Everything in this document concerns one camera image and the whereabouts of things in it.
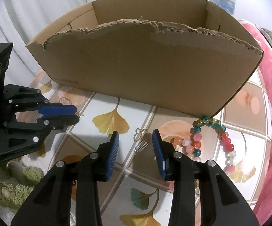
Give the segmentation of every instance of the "silver screw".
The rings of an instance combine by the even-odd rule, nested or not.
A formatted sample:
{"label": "silver screw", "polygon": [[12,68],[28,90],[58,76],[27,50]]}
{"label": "silver screw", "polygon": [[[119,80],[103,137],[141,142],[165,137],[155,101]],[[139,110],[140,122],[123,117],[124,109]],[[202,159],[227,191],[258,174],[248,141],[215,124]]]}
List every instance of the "silver screw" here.
{"label": "silver screw", "polygon": [[57,163],[56,163],[56,166],[57,167],[63,167],[64,166],[64,162],[63,161],[58,161]]}
{"label": "silver screw", "polygon": [[214,166],[216,165],[215,161],[213,161],[213,160],[207,161],[207,164],[208,164],[209,166],[211,166],[211,167],[214,167]]}
{"label": "silver screw", "polygon": [[175,152],[174,153],[174,157],[175,158],[181,158],[182,157],[182,154],[180,152]]}
{"label": "silver screw", "polygon": [[90,158],[91,159],[97,159],[98,158],[98,154],[97,153],[92,153],[91,155],[90,155]]}
{"label": "silver screw", "polygon": [[38,142],[38,137],[35,136],[35,137],[33,138],[33,141],[34,141],[35,143],[37,143],[37,142]]}

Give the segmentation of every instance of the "blue gripper pad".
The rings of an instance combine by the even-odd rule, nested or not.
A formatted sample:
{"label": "blue gripper pad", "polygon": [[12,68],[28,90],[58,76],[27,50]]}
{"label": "blue gripper pad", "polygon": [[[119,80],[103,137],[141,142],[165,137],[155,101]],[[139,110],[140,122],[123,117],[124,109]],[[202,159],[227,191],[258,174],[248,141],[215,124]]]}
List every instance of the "blue gripper pad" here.
{"label": "blue gripper pad", "polygon": [[38,113],[43,116],[75,115],[76,112],[77,108],[74,105],[45,106],[38,110]]}

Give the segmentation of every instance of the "torn cardboard edge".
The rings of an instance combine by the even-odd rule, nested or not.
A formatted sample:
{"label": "torn cardboard edge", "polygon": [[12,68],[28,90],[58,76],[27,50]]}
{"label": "torn cardboard edge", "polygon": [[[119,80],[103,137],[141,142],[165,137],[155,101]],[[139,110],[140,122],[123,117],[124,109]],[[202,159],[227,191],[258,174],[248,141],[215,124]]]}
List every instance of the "torn cardboard edge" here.
{"label": "torn cardboard edge", "polygon": [[36,41],[33,43],[36,43],[38,45],[41,45],[43,47],[43,50],[46,49],[46,47],[50,44],[53,43],[54,40],[56,40],[58,37],[63,36],[63,35],[69,35],[69,34],[74,34],[74,33],[85,33],[89,35],[90,37],[97,37],[100,35],[103,35],[105,33],[109,33],[112,30],[116,30],[118,26],[132,26],[134,24],[139,24],[139,25],[145,25],[149,24],[152,26],[154,29],[155,33],[163,33],[165,31],[171,31],[174,33],[185,33],[185,32],[191,32],[191,33],[201,33],[205,34],[208,36],[216,36],[216,37],[222,37],[228,40],[232,40],[235,43],[238,43],[244,47],[246,47],[248,50],[254,51],[258,55],[262,55],[263,51],[255,46],[252,46],[251,44],[247,43],[244,40],[240,40],[236,37],[230,36],[228,34],[225,34],[223,32],[215,31],[215,30],[209,30],[206,28],[198,28],[194,29],[191,28],[187,25],[183,24],[178,24],[174,22],[157,22],[157,21],[151,21],[151,20],[139,20],[139,19],[120,19],[114,22],[108,22],[104,23],[101,25],[98,25],[96,28],[93,29],[88,29],[88,28],[80,28],[80,29],[73,29],[73,30],[68,30],[68,31],[62,31],[58,32],[50,38],[48,38],[43,44],[37,43]]}

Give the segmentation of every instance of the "blue rubber tip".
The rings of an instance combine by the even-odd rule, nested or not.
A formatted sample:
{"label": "blue rubber tip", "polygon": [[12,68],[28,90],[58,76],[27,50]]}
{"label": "blue rubber tip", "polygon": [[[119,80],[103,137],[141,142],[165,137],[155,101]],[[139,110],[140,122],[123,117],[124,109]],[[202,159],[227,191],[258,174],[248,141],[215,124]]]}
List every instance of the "blue rubber tip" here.
{"label": "blue rubber tip", "polygon": [[57,116],[57,115],[75,115],[77,111],[74,105],[63,106],[45,106],[38,110],[39,114],[43,116]]}
{"label": "blue rubber tip", "polygon": [[161,149],[162,139],[160,137],[159,131],[154,130],[152,134],[152,142],[155,152],[155,157],[157,161],[157,166],[159,170],[159,174],[161,175],[162,179],[166,178],[166,168],[165,168],[165,158]]}
{"label": "blue rubber tip", "polygon": [[113,174],[113,170],[115,167],[115,161],[117,157],[117,152],[119,148],[119,134],[118,132],[114,131],[112,134],[112,137],[110,139],[109,145],[111,146],[111,150],[109,152],[109,155],[106,159],[106,164],[105,164],[105,177],[107,181],[110,179],[110,177]]}

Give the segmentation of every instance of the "green ginkgo leaf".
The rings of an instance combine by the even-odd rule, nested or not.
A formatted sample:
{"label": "green ginkgo leaf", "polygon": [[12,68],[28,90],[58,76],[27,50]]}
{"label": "green ginkgo leaf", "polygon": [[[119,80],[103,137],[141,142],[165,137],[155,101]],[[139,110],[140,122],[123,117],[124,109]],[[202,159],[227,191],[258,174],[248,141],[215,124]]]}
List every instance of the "green ginkgo leaf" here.
{"label": "green ginkgo leaf", "polygon": [[131,201],[135,207],[144,211],[149,207],[149,198],[152,196],[152,194],[146,194],[138,189],[132,188]]}

